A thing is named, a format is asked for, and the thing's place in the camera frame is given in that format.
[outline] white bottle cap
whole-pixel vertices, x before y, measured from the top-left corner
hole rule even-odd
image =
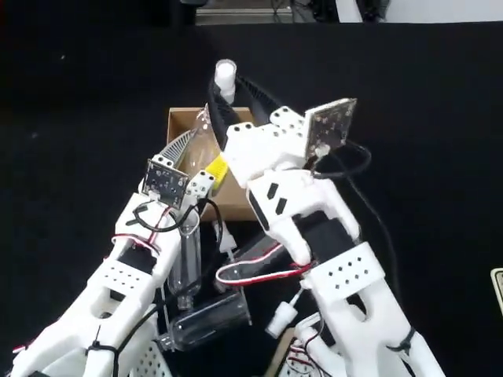
[[[297,315],[297,310],[287,302],[282,302],[276,309],[276,313],[271,322],[267,325],[266,331],[273,338],[277,339],[286,327]]]
[[[219,60],[215,66],[215,84],[220,88],[220,94],[229,103],[234,102],[236,93],[236,63],[229,59]]]
[[[215,234],[218,234],[218,222],[215,220],[211,223],[213,225],[213,229],[215,230]],[[220,242],[220,252],[221,253],[229,253],[237,247],[236,240],[233,235],[230,234],[227,229],[227,224],[225,221],[222,221],[222,240]]]

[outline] clear plastic container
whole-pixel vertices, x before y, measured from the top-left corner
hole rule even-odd
[[[194,212],[192,214],[180,227],[180,236],[182,237],[180,253],[174,260],[167,279],[167,287],[173,295],[199,279],[201,275],[200,230],[197,215]],[[192,309],[193,296],[199,290],[200,284],[196,284],[183,295],[180,295],[178,297],[178,308],[180,310]]]
[[[220,147],[211,128],[207,106],[197,115],[193,129],[196,133],[187,146],[181,165],[189,177],[194,177],[201,169],[205,169],[220,154]]]
[[[187,351],[249,322],[244,296],[231,291],[206,305],[183,313],[170,322],[166,334],[158,338],[164,350]]]

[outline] white wall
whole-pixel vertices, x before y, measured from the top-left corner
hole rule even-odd
[[[503,0],[391,0],[386,19],[410,23],[503,20]]]

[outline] cardboard box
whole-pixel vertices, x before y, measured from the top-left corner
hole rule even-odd
[[[171,108],[167,117],[167,142],[169,143],[180,134],[187,130],[191,130],[195,126],[197,114],[201,108]],[[235,108],[240,117],[241,122],[253,122],[252,114],[248,108]],[[220,148],[216,142],[208,142],[203,148],[216,148],[215,154],[218,154]],[[179,169],[184,172],[189,172],[190,167],[188,160],[190,159],[190,150],[185,155]],[[239,187],[236,178],[229,171],[226,179],[220,187],[217,196],[212,198],[217,204],[222,217],[225,221],[256,221],[255,213],[250,208],[244,190]],[[202,221],[215,220],[215,212],[213,208],[207,206],[207,210],[201,216]]]

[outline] robotic arm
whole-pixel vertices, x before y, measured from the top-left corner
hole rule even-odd
[[[344,143],[355,102],[332,102],[309,110],[306,118],[283,107],[273,112],[270,123],[264,126],[231,126],[223,156],[237,182],[246,189],[264,232],[283,244],[296,264],[307,265],[314,259],[319,263],[304,274],[301,284],[311,290],[336,340],[345,375],[388,376],[380,374],[379,368],[380,349],[385,347],[407,362],[417,376],[441,377],[442,369],[406,319],[372,248],[360,240],[358,223],[336,186],[329,179],[319,179],[313,171],[303,170],[310,157],[320,158]],[[353,247],[337,256],[313,255],[295,219],[319,210],[341,223]],[[366,315],[355,314],[347,301],[352,295],[360,296]],[[293,319],[291,314],[285,316],[290,318],[283,320],[283,329]],[[337,355],[327,358],[326,347],[323,354],[326,370],[340,375],[335,374],[340,366]]]
[[[215,180],[202,170],[189,181],[173,169],[174,162],[165,155],[170,156],[164,153],[149,160],[138,193],[131,196],[117,220],[110,255],[66,312],[17,355],[11,377],[110,377],[115,368],[117,375],[129,375],[133,370],[135,377],[137,366],[142,370],[137,375],[171,375],[152,342],[158,335],[156,315],[119,349],[152,308],[156,289],[166,281],[180,251],[178,231],[153,232],[145,224],[176,229],[171,210],[196,214],[193,207],[211,191]],[[118,365],[114,364],[116,353]]]
[[[334,377],[406,375],[381,371],[380,355],[385,349],[388,359],[401,358],[417,376],[442,377],[428,344],[409,324],[385,282],[372,248],[361,241],[359,225],[334,183],[303,169],[308,159],[321,158],[344,143],[355,103],[336,101],[309,110],[306,117],[281,107],[265,126],[235,124],[226,132],[222,156],[246,189],[264,232],[283,244],[297,265],[312,266],[304,273],[302,285],[311,290],[340,355],[317,337],[307,347],[310,356]],[[131,196],[116,223],[112,252],[68,310],[18,354],[12,377],[36,373],[109,377],[112,371],[135,377],[140,366],[145,366],[142,375],[155,375],[149,368],[157,363],[163,369],[156,371],[169,377],[152,343],[158,335],[155,315],[143,322],[122,352],[117,350],[151,311],[155,291],[166,281],[180,249],[178,232],[153,232],[152,228],[176,229],[171,210],[189,215],[187,211],[214,184],[215,179],[204,170],[189,181],[173,166],[167,152],[149,160],[138,193]],[[333,256],[311,250],[297,228],[298,217],[317,211],[343,227],[351,246],[342,253]],[[366,314],[347,302],[352,295],[360,296]],[[313,331],[310,326],[298,326],[299,342],[306,345]]]

